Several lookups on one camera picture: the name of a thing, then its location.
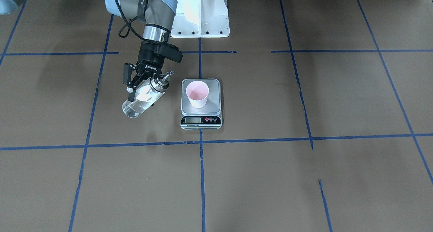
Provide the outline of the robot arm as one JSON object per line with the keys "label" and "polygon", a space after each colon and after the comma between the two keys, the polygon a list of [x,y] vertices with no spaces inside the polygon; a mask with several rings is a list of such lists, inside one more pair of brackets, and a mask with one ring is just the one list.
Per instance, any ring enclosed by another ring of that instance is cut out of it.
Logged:
{"label": "robot arm", "polygon": [[178,47],[168,42],[177,0],[105,0],[105,7],[124,21],[119,37],[133,33],[142,41],[136,64],[123,67],[122,82],[128,92],[123,107],[152,106],[166,92],[173,75],[162,73],[164,61],[179,63],[183,57]]}

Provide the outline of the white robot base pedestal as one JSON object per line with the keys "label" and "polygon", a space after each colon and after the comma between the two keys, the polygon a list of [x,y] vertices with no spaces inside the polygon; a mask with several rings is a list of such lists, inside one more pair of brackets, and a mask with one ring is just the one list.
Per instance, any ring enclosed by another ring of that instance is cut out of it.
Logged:
{"label": "white robot base pedestal", "polygon": [[173,38],[227,38],[230,35],[226,0],[177,0]]}

